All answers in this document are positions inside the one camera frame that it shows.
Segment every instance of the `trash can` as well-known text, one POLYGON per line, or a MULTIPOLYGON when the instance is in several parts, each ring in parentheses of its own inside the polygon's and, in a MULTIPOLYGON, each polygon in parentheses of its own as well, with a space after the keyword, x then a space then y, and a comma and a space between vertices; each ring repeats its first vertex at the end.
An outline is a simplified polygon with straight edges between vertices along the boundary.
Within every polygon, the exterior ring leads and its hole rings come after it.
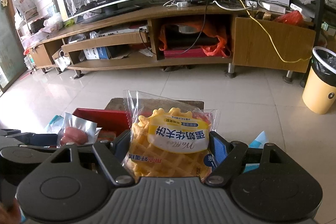
POLYGON ((322 115, 332 106, 335 94, 336 53, 323 47, 314 47, 303 101, 310 110, 322 115))

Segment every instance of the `metal screw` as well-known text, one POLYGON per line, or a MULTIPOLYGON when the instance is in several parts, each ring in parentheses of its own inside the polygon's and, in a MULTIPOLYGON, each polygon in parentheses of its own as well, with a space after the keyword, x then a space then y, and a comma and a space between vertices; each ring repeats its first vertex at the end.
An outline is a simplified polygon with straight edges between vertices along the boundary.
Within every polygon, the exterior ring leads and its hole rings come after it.
POLYGON ((132 181, 132 177, 124 175, 124 176, 118 176, 115 180, 116 183, 119 184, 128 184, 132 181))
POLYGON ((224 178, 221 177, 221 176, 211 176, 211 177, 208 177, 207 181, 210 184, 217 185, 217 184, 223 183, 224 182, 224 178))

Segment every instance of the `packaged waffle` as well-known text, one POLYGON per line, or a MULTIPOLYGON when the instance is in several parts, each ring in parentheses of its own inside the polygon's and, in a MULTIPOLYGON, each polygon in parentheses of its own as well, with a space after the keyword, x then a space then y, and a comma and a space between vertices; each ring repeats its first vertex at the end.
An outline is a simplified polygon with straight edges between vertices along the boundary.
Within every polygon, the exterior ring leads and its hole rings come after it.
POLYGON ((125 91, 131 143, 124 159, 139 177, 200 177, 215 167, 209 151, 209 132, 215 131, 219 110, 200 110, 183 102, 125 91))

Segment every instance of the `door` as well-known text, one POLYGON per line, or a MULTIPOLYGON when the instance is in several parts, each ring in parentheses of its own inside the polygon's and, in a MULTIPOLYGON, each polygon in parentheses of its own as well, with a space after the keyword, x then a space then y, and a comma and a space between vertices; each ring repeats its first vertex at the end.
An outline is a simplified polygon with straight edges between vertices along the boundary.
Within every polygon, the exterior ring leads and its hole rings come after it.
POLYGON ((6 91, 27 69, 22 49, 7 17, 7 7, 0 4, 0 89, 6 91))

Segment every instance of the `yellow and white label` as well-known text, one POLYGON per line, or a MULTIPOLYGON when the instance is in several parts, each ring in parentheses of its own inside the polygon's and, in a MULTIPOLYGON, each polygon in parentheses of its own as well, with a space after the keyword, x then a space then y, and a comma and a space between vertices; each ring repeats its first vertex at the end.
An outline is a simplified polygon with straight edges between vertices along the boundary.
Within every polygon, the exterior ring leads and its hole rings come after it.
POLYGON ((203 151, 209 145, 208 124, 201 119, 157 115, 150 120, 148 142, 178 154, 203 151))

